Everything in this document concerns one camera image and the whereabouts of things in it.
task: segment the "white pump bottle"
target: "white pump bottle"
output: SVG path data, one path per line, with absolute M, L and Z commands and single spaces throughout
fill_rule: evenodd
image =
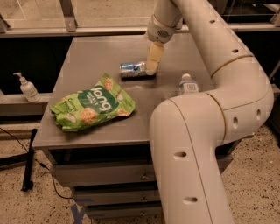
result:
M 19 77 L 21 82 L 20 89 L 29 102 L 37 102 L 40 99 L 40 95 L 32 82 L 29 82 L 21 73 L 14 73 Z

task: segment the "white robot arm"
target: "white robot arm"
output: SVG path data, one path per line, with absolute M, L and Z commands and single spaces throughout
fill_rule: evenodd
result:
M 230 224 L 234 219 L 215 148 L 263 125 L 273 92 L 256 58 L 207 0 L 158 0 L 149 40 L 168 42 L 182 16 L 215 89 L 164 101 L 150 119 L 164 219 L 169 224 Z

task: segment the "snack bag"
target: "snack bag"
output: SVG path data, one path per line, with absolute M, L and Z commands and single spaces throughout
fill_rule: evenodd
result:
M 105 73 L 93 88 L 62 98 L 50 110 L 62 130 L 77 131 L 129 116 L 135 107 L 133 99 Z

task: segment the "terrazzo floor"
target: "terrazzo floor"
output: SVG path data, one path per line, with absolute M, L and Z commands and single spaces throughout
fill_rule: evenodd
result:
M 29 146 L 31 126 L 26 124 L 5 127 L 19 138 L 26 148 Z M 280 149 L 277 137 L 270 128 L 263 125 L 252 138 L 242 139 L 233 152 L 234 160 L 222 173 L 228 200 L 236 224 L 278 224 L 280 222 Z M 0 157 L 24 153 L 23 147 L 12 137 L 0 131 Z M 39 162 L 50 163 L 37 150 L 34 156 Z M 72 199 L 60 198 L 53 188 L 51 174 L 37 162 L 33 162 L 32 190 L 22 192 L 25 167 L 13 166 L 0 170 L 0 217 L 1 223 L 95 223 L 95 224 L 158 224 L 163 223 L 161 215 L 130 217 L 109 220 L 82 220 L 74 218 L 76 207 Z M 68 188 L 55 181 L 58 192 L 70 197 Z

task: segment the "black cable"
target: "black cable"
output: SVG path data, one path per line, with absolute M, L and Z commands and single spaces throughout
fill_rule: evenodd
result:
M 18 140 L 18 138 L 17 138 L 16 136 L 13 136 L 10 132 L 8 132 L 7 130 L 5 130 L 5 129 L 1 128 L 1 127 L 0 127 L 0 130 L 3 131 L 3 132 L 5 132 L 5 133 L 8 134 L 9 136 L 15 138 L 15 139 L 17 140 L 17 142 L 18 142 L 18 143 L 25 149 L 25 151 L 28 153 L 28 150 L 26 149 L 26 147 Z M 36 158 L 34 158 L 34 160 L 35 160 L 41 167 L 47 169 L 47 170 L 50 172 L 50 169 L 49 169 L 45 164 L 39 162 Z M 51 176 L 52 176 L 53 188 L 54 188 L 54 191 L 57 193 L 57 195 L 58 195 L 59 197 L 61 197 L 62 199 L 64 199 L 64 200 L 71 200 L 72 197 L 68 198 L 68 197 L 64 197 L 64 196 L 62 196 L 61 194 L 59 194 L 58 190 L 56 189 L 56 185 L 55 185 L 55 183 L 54 183 L 54 177 L 53 177 L 52 174 L 51 174 Z

